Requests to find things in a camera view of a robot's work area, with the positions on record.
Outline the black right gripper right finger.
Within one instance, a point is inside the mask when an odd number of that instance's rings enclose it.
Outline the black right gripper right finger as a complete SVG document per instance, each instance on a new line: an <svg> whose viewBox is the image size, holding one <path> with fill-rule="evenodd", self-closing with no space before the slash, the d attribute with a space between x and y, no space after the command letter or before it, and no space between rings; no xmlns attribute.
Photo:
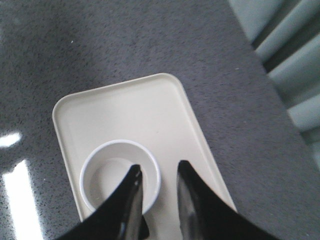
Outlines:
<svg viewBox="0 0 320 240"><path fill-rule="evenodd" d="M187 160L177 168L177 202L184 240L276 240L229 207Z"/></svg>

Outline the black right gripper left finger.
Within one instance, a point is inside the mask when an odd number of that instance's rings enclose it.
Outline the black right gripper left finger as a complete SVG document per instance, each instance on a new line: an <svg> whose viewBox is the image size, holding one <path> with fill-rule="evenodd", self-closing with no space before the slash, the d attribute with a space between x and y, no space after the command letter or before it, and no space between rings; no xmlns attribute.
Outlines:
<svg viewBox="0 0 320 240"><path fill-rule="evenodd" d="M134 164L119 186L87 219L60 240L137 240L143 219L143 174Z"/></svg>

